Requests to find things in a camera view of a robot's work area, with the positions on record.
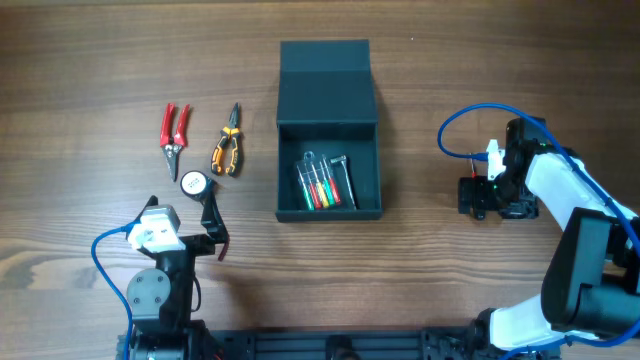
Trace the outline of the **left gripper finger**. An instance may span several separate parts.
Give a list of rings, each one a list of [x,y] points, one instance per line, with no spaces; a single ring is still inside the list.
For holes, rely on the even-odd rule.
[[[201,204],[203,205],[201,225],[206,229],[214,244],[223,245],[218,255],[218,260],[223,261],[229,249],[230,237],[217,207],[215,182],[209,182],[206,186]]]
[[[148,199],[148,201],[146,202],[146,204],[143,206],[142,210],[139,212],[139,214],[136,216],[136,218],[134,219],[134,222],[139,222],[144,211],[149,208],[149,207],[153,207],[153,206],[157,206],[158,205],[158,197],[155,195],[151,195],[150,198]]]

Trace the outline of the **clear case of screwdrivers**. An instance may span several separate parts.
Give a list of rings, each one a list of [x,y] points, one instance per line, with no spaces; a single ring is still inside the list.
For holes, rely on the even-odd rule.
[[[294,165],[294,176],[304,210],[329,210],[343,204],[333,169],[325,155],[305,152]]]

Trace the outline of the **silver socket wrench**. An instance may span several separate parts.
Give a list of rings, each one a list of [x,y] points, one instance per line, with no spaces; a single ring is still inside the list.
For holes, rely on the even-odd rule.
[[[351,179],[351,174],[348,165],[348,157],[346,155],[340,155],[330,159],[330,163],[333,167],[341,167],[344,173],[349,198],[351,200],[351,204],[355,210],[358,210],[358,203],[356,201],[356,196],[354,192],[354,187]]]

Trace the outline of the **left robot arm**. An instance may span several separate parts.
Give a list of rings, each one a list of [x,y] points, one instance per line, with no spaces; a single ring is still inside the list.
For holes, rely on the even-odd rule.
[[[195,259],[226,246],[229,234],[217,208],[214,183],[184,185],[187,197],[203,206],[203,234],[180,236],[179,218],[170,205],[149,198],[126,238],[136,250],[155,261],[130,280],[126,300],[132,312],[130,335],[118,337],[118,359],[222,359],[224,350],[205,322],[193,320],[201,295]]]

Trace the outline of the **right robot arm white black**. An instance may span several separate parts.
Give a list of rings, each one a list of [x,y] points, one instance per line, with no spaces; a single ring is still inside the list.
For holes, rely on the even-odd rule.
[[[458,210],[477,220],[535,219],[546,206],[562,230],[540,294],[488,315],[491,346],[521,354],[576,341],[604,346],[639,334],[639,218],[616,203],[542,118],[511,120],[506,145],[490,141],[485,175],[463,177]]]

